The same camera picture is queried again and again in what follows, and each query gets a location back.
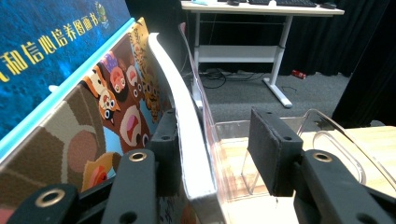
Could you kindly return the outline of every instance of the computer mouse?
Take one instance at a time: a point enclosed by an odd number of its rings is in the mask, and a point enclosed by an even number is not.
[[[324,7],[327,9],[335,9],[337,7],[337,5],[334,2],[325,2],[320,4],[320,7]]]
[[[227,4],[233,7],[239,6],[239,0],[227,0]]]

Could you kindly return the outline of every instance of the transparent plastic bin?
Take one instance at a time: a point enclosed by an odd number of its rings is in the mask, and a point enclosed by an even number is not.
[[[391,173],[333,120],[315,109],[302,117],[282,120],[304,140],[303,150],[329,151],[361,184],[396,197],[396,181]],[[276,223],[298,223],[292,198],[269,195],[247,150],[249,125],[249,120],[215,125],[222,154],[223,184],[228,185],[227,207],[223,210],[231,223],[246,223],[247,217],[253,222],[264,218]]]

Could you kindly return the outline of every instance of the carpeted floor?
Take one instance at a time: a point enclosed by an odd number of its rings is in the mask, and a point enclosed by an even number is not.
[[[292,102],[285,108],[262,82],[269,74],[236,74],[223,77],[201,76],[215,122],[249,120],[252,106],[285,117],[300,117],[315,108],[331,117],[349,81],[343,75],[315,74],[305,79],[279,76],[276,85]]]

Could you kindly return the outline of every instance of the children's picture book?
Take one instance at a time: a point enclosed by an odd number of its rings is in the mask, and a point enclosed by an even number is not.
[[[0,18],[1,140],[131,16],[123,0],[5,0]]]

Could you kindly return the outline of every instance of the keyboard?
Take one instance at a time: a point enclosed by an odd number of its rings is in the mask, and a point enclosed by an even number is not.
[[[309,0],[276,0],[277,7],[316,7],[317,4]]]
[[[270,0],[248,0],[251,5],[263,5],[268,6]]]

